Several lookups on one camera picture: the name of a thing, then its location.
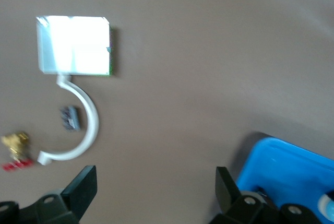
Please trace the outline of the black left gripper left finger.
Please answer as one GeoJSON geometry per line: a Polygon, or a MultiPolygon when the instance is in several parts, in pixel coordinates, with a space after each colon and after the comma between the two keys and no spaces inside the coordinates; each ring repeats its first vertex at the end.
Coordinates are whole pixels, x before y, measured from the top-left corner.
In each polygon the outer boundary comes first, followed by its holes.
{"type": "Polygon", "coordinates": [[[65,188],[44,194],[30,206],[0,202],[0,224],[80,224],[96,194],[96,166],[85,166],[65,188]]]}

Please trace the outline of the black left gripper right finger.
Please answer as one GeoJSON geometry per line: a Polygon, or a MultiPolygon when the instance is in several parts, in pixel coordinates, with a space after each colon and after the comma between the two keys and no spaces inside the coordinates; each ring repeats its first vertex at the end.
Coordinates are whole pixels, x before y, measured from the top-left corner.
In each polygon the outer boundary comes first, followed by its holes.
{"type": "Polygon", "coordinates": [[[258,193],[242,193],[226,167],[216,167],[215,194],[221,213],[208,224],[322,224],[305,206],[277,208],[258,193]]]}

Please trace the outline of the small black capacitor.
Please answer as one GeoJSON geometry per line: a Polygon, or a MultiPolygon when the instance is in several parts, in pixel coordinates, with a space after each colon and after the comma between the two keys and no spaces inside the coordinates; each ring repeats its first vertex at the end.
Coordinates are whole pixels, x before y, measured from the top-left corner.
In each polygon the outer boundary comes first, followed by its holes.
{"type": "Polygon", "coordinates": [[[80,131],[80,122],[77,110],[74,106],[70,105],[67,107],[62,107],[60,109],[61,119],[63,127],[68,132],[78,132],[80,131]]]}

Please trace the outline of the light blue call bell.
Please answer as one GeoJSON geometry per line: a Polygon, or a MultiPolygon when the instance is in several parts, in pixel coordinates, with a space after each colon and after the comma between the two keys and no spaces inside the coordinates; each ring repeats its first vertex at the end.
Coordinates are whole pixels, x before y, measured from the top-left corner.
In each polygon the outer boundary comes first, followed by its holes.
{"type": "Polygon", "coordinates": [[[334,191],[322,195],[318,201],[318,210],[328,220],[334,222],[334,191]]]}

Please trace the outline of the blue plastic tray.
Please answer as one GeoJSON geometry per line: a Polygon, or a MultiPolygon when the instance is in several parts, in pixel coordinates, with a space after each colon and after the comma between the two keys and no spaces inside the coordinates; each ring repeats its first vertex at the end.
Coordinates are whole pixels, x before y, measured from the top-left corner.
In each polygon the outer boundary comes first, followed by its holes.
{"type": "Polygon", "coordinates": [[[250,151],[237,179],[241,191],[263,190],[281,207],[309,208],[323,224],[334,224],[318,210],[318,201],[334,191],[334,160],[283,140],[267,137],[250,151]]]}

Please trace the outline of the brown table mat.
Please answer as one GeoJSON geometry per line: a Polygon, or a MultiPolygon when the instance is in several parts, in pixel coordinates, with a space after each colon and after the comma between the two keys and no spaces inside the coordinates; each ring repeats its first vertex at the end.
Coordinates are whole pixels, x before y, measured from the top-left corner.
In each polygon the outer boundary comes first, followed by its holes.
{"type": "Polygon", "coordinates": [[[5,172],[0,201],[21,206],[86,165],[98,193],[81,224],[207,224],[217,166],[237,176],[271,135],[334,159],[334,0],[0,0],[0,136],[74,147],[60,107],[80,106],[38,67],[35,18],[103,16],[114,74],[73,78],[94,101],[96,142],[82,156],[5,172]]]}

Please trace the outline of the silver metal plate module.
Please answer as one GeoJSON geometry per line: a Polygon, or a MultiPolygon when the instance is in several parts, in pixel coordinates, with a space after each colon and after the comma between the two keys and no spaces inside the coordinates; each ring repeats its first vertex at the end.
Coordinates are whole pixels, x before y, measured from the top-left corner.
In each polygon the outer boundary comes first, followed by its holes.
{"type": "Polygon", "coordinates": [[[112,75],[112,27],[105,17],[39,16],[36,27],[43,73],[112,75]]]}

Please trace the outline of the white curved plastic bracket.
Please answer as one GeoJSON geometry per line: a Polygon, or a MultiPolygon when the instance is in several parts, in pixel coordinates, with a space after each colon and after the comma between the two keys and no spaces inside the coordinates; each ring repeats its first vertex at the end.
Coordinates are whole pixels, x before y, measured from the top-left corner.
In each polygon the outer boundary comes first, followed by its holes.
{"type": "Polygon", "coordinates": [[[58,74],[57,85],[74,94],[82,103],[87,116],[87,130],[82,141],[72,150],[65,152],[40,151],[37,162],[47,166],[52,161],[68,161],[81,156],[96,140],[99,131],[99,115],[91,98],[79,86],[71,81],[71,75],[58,74]]]}

